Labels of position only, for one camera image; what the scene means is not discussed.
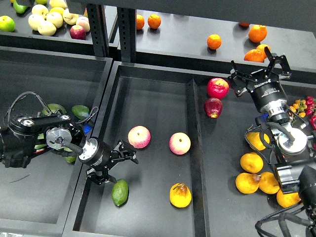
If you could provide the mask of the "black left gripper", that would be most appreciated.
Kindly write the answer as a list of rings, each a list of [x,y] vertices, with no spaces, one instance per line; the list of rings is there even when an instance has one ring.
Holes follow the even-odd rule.
[[[135,164],[139,163],[136,158],[136,150],[128,142],[118,140],[117,145],[112,148],[96,137],[86,140],[83,153],[78,158],[80,162],[89,166],[86,176],[97,185],[108,182],[116,183],[116,178],[109,175],[109,169],[118,162],[131,160]]]

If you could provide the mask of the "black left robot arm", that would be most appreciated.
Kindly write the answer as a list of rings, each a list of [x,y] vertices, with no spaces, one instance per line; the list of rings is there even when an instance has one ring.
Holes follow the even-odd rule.
[[[47,113],[35,117],[11,117],[16,103],[27,95],[35,96]],[[61,110],[54,113],[38,94],[32,91],[23,92],[7,110],[5,126],[0,129],[1,163],[6,168],[26,168],[31,159],[52,151],[63,157],[77,157],[89,167],[86,171],[87,178],[95,184],[116,183],[115,177],[109,175],[109,170],[125,160],[138,163],[136,151],[123,140],[119,140],[112,148],[97,137],[87,138],[84,125],[97,112],[98,108],[94,107],[87,118],[75,122]]]

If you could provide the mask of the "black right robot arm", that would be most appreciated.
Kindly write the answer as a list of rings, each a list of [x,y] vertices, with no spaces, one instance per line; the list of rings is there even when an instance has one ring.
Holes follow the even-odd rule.
[[[269,65],[265,69],[244,74],[232,64],[228,77],[229,85],[237,97],[249,92],[261,116],[255,119],[260,129],[260,141],[267,149],[271,149],[268,165],[278,181],[284,194],[298,193],[302,210],[307,219],[289,212],[289,208],[275,212],[258,221],[255,228],[260,236],[271,234],[262,230],[265,222],[278,220],[283,236],[289,237],[287,221],[307,227],[312,236],[316,235],[316,132],[306,135],[302,129],[307,126],[303,122],[300,128],[291,125],[293,114],[287,105],[287,97],[280,80],[291,77],[291,69],[284,55],[272,54],[268,47],[264,48]]]

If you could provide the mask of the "green avocado under arm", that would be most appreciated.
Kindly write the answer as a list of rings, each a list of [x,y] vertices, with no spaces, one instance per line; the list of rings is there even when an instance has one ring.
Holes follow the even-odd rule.
[[[76,159],[77,159],[77,157],[65,157],[65,161],[67,163],[73,163],[76,161]]]

